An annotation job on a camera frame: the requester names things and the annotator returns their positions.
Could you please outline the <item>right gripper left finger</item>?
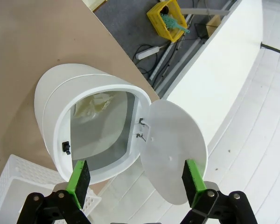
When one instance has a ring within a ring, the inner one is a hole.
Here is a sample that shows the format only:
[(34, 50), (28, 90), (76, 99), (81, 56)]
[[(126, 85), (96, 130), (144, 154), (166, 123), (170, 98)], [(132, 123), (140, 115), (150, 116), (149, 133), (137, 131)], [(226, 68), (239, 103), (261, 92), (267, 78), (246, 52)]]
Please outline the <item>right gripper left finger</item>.
[(54, 224), (64, 220), (68, 224), (89, 224), (82, 212), (91, 180), (87, 161), (78, 161), (65, 186), (56, 185), (49, 196), (30, 193), (22, 207), (18, 224)]

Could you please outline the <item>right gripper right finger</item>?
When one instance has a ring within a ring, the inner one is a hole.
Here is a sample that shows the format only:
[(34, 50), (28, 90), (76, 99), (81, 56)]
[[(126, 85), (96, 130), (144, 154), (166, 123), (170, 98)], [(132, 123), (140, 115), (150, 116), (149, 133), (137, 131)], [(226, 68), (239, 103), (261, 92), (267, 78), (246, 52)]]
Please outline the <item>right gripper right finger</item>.
[(233, 191), (224, 195), (218, 189), (208, 189), (194, 160), (185, 161), (182, 181), (191, 208), (182, 224), (204, 224), (208, 219), (221, 224), (257, 223), (246, 194)]

